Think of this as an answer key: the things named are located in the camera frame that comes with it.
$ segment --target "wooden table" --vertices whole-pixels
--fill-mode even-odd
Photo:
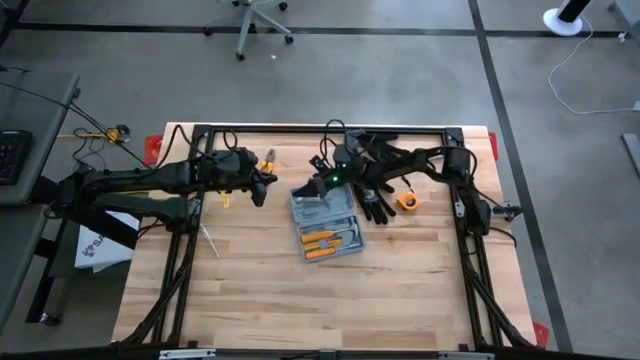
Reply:
[[[167,125],[163,152],[174,125]],[[182,125],[190,135],[194,124]],[[479,159],[477,187],[500,201],[487,129],[463,127],[463,131],[466,146]],[[473,343],[448,186],[411,174],[421,199],[417,211],[399,211],[386,226],[367,224],[368,244],[362,253],[305,264],[287,193],[314,172],[308,160],[318,152],[320,135],[238,136],[239,145],[260,158],[269,149],[276,150],[274,172],[279,180],[269,186],[262,208],[254,207],[249,195],[241,192],[230,195],[228,209],[223,209],[220,195],[206,195],[201,221],[222,259],[216,259],[204,238],[198,239],[181,343],[197,340],[200,347],[219,349],[350,350],[456,350],[458,344]],[[217,148],[224,146],[218,139],[215,143]],[[441,140],[402,135],[397,144],[426,148],[440,145]],[[167,161],[183,160],[187,153],[188,145],[177,136]],[[391,185],[399,192],[406,189],[399,179]],[[388,200],[395,202],[392,195]],[[508,230],[502,220],[492,225]],[[114,340],[129,335],[158,299],[169,242],[170,234],[162,228],[138,242]],[[514,245],[492,232],[485,237],[485,246],[496,300],[533,342]],[[479,304],[483,332],[490,339],[485,308]],[[165,336],[172,319],[169,309]]]

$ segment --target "pliers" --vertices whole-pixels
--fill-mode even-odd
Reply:
[[[269,150],[267,156],[260,162],[260,171],[266,171],[269,174],[273,172],[273,162],[276,160],[276,151]]]

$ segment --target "gray floor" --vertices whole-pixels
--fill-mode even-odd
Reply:
[[[542,30],[542,13],[557,3],[479,0],[488,30]],[[606,5],[596,2],[587,13],[594,28],[624,29]],[[32,0],[22,20],[198,26],[227,9],[211,0]],[[300,27],[473,29],[466,0],[290,0],[287,13],[270,13]],[[281,36],[260,34],[250,37],[243,63],[233,56],[236,41],[232,34],[18,30],[0,49],[0,59],[79,73],[79,104],[104,123],[131,127],[130,147],[138,154],[144,136],[162,133],[167,121],[177,120],[478,124],[501,136],[475,37],[296,35],[295,44],[285,46]],[[640,133],[640,114],[574,116],[555,101],[547,75],[577,41],[491,38],[489,45],[574,349],[638,357],[640,225],[634,204],[640,201],[640,180],[619,136]],[[592,39],[555,82],[577,110],[630,107],[640,99],[639,68],[640,50],[633,42]],[[86,124],[70,115],[63,132],[77,126]],[[45,173],[55,179],[68,174],[70,166],[63,164],[76,146],[58,141]],[[501,142],[503,189],[518,201],[504,149]],[[118,149],[104,154],[111,168],[135,166]],[[522,219],[514,230],[532,315],[548,326]],[[43,329],[22,322],[23,303],[41,268],[34,262],[21,294],[25,300],[14,310],[0,350],[107,343],[122,276],[67,281],[67,291],[60,291],[67,295],[53,301],[67,318],[57,329]]]

